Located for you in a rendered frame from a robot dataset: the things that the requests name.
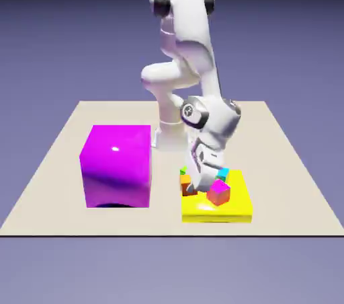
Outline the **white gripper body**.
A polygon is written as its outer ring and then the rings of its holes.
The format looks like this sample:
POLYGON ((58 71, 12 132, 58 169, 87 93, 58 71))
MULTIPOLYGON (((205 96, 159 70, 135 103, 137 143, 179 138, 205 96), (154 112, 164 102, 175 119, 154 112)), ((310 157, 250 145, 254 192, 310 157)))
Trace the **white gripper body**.
POLYGON ((191 182, 186 189, 187 193, 193 191, 208 192, 218 171, 223 168, 223 154, 203 154, 203 160, 201 160, 201 157, 196 157, 188 153, 186 157, 186 166, 187 172, 191 178, 191 182))

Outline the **small orange cube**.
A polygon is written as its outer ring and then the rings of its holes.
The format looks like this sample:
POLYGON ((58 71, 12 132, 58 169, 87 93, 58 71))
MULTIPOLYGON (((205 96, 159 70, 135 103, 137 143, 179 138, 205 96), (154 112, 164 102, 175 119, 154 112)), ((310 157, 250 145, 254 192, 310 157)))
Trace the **small orange cube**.
POLYGON ((189 175, 181 174, 179 176, 179 183, 180 183, 180 187, 181 187, 182 196, 193 196, 193 195, 198 194, 197 190, 194 190, 194 189, 192 191, 187 190, 187 188, 191 184, 191 177, 189 175))

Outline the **small cyan cube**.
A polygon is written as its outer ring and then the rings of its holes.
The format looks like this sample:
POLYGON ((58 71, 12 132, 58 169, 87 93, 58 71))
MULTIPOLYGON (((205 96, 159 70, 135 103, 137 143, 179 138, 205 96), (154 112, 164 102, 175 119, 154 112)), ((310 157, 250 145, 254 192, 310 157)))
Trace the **small cyan cube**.
POLYGON ((223 167, 218 170, 218 173, 216 175, 216 179, 219 179, 223 182, 227 181, 227 177, 229 175, 230 170, 227 167, 223 167))

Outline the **small magenta cube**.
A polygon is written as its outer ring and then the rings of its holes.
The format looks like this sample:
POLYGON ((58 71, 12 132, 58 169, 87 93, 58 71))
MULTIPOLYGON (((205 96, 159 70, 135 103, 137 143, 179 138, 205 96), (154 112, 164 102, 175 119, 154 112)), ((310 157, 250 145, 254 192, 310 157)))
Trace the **small magenta cube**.
POLYGON ((206 197, 215 206, 220 206, 230 200, 230 186, 221 179, 216 179, 207 191, 206 197))

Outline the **large yellow box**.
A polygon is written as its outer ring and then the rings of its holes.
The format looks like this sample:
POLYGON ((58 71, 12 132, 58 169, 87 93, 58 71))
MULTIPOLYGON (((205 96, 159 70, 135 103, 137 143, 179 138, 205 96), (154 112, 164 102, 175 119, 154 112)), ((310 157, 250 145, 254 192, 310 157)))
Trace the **large yellow box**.
POLYGON ((230 186, 230 200, 215 206, 206 192, 193 196, 181 195, 181 220, 184 223, 249 223, 253 205, 242 171, 231 169, 226 183, 230 186))

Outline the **large magenta box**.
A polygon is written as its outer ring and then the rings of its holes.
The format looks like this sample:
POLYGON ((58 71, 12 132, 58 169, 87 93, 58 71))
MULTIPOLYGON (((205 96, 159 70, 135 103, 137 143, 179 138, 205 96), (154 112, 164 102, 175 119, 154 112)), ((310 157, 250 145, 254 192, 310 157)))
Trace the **large magenta box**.
POLYGON ((88 208, 148 208, 151 127, 94 125, 79 155, 88 208))

